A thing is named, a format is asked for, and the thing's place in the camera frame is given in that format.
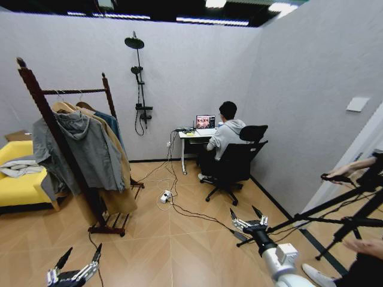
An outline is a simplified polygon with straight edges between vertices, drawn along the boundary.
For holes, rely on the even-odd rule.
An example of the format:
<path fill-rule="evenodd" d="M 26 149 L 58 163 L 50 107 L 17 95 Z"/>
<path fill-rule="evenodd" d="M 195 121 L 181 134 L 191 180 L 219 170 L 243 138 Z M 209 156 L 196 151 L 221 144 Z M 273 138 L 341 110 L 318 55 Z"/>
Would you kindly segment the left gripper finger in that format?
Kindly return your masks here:
<path fill-rule="evenodd" d="M 52 269 L 49 269 L 49 271 L 47 272 L 47 284 L 48 285 L 54 285 L 54 284 L 59 282 L 59 280 L 60 280 L 59 275 L 60 275 L 61 269 L 66 264 L 72 250 L 73 250 L 73 247 L 70 247 L 65 252 L 65 254 L 60 257 L 57 264 Z"/>
<path fill-rule="evenodd" d="M 96 249 L 96 252 L 92 258 L 90 264 L 83 267 L 76 275 L 76 280 L 90 280 L 99 270 L 99 259 L 101 257 L 102 244 L 100 243 Z"/>

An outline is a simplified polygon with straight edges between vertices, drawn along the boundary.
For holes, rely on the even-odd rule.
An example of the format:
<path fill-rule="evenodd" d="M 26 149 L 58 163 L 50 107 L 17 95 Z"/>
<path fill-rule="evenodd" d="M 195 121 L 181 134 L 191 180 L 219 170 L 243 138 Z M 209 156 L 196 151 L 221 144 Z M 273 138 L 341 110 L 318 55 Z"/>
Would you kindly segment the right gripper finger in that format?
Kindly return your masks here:
<path fill-rule="evenodd" d="M 265 216 L 261 210 L 257 209 L 255 206 L 252 206 L 253 208 L 253 211 L 255 212 L 255 214 L 257 215 L 257 217 L 259 218 L 259 221 L 260 221 L 260 225 L 268 225 L 268 217 Z"/>
<path fill-rule="evenodd" d="M 230 209 L 230 216 L 232 218 L 233 225 L 237 229 L 243 230 L 244 228 L 250 227 L 250 224 L 247 223 L 246 221 L 243 221 L 243 220 L 239 219 L 232 209 Z"/>

